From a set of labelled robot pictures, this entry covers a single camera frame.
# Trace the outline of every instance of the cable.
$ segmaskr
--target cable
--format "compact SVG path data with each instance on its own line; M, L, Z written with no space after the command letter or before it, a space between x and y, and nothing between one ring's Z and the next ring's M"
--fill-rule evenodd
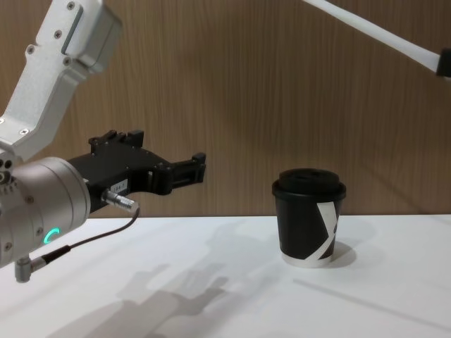
M80 241L80 242L77 242L77 243L75 243L75 244L73 244L73 245L65 245L65 246L62 246L61 248L59 248L59 249L57 249L57 250L55 250L55 251L52 251L52 252L50 252L50 253L47 253L47 254L45 254L45 255L42 255L40 258L42 258L44 261L45 261L45 265L47 265L47 264L49 264L50 262L53 262L53 261L55 261L56 259L58 259L58 258L60 258L60 257L62 257L62 256L64 256L64 255L66 255L70 250L72 250L72 249L74 249L74 248L76 248L76 247L78 247L78 246L80 246L80 245L83 245L83 244L86 244L86 243L90 243L90 242L93 242L93 241L95 241L95 240L98 240L98 239L101 239L101 238L104 238L104 237L107 237L107 236L111 236L112 234L117 234L118 232L121 232L121 231L123 231L123 230L126 230L126 229L128 229L129 227L131 227L132 225L133 225L133 223L135 223L135 221L136 221L136 219L138 219L138 217L140 216L140 208L138 208L137 210L136 210L136 212L135 212L135 214L133 215L133 217L132 217L132 219L130 220L130 222L128 222L126 225L124 225L123 227L119 227L118 229L116 229L116 230L112 230L112 231L110 231L110 232L105 232L105 233L103 233L103 234L98 234L97 236L93 236L93 237L90 237L90 238L87 238L87 239L84 239L84 240L82 240L82 241Z
M75 243L75 244L71 245L70 248L71 248L71 249L74 249L74 248L76 248L77 246L80 246L80 245L83 245L83 244L86 244L86 243L89 243L89 242L93 242L93 241L95 241L95 240L97 240L97 239L101 239L101 238L110 236L110 235L112 235L112 234L117 234L118 232L121 232L121 231L123 231L123 230L126 230L126 229L128 229L129 227L131 227L131 226L133 225L133 223L136 221L136 219L137 219L139 216L140 216L140 208L138 208L138 209L136 210L136 212L135 212L135 214L133 215L133 218L130 220L130 222L128 222L128 223L127 223L126 225L124 225L123 227L120 227L120 228L118 228L118 229L116 229L116 230L112 230L112 231L110 231L110 232L105 232L104 234L99 234L99 235L97 235L97 236L94 236L94 237L91 237L91 238L88 238L88 239L84 239L84 240L82 240L82 241L80 241L80 242L78 242L78 243Z

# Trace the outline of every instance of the white table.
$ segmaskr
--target white table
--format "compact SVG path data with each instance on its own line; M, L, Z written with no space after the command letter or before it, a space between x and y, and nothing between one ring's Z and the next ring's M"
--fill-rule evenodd
M450 243L451 216L341 217L335 260L302 270L275 218L141 219L30 283L0 270L0 337L451 337Z

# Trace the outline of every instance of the wood grain panel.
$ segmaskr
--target wood grain panel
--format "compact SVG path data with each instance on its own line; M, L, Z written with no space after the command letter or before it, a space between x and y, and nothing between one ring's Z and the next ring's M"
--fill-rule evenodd
M451 45L448 0L333 2L432 51ZM2 109L49 3L0 0ZM299 0L107 3L121 45L38 157L138 128L169 160L207 152L206 182L138 195L145 215L273 214L277 174L312 166L342 177L346 214L451 212L451 87L427 69Z

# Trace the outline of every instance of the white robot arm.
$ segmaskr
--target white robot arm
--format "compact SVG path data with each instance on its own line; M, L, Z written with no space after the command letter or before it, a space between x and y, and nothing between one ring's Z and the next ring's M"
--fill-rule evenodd
M101 0L51 3L0 120L4 163L25 161L52 142L76 87L105 69L120 33L120 20Z
M133 213L134 220L139 206L126 195L165 195L203 180L204 154L169 163L142 149L141 131L110 131L92 138L90 153L70 161L45 158L17 165L52 142L76 87L105 69L120 33L120 20L102 0L53 0L36 44L26 48L25 69L0 117L0 268L16 262L18 282L27 282L34 271L74 247L98 239L33 261L29 257L81 226L90 213L109 204Z

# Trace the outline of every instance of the cup lid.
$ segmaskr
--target cup lid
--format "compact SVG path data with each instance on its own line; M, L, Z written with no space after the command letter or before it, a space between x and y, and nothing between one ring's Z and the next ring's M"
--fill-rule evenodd
M336 201L346 196L346 186L337 174L327 170L303 168L280 174L273 184L273 194L281 198Z

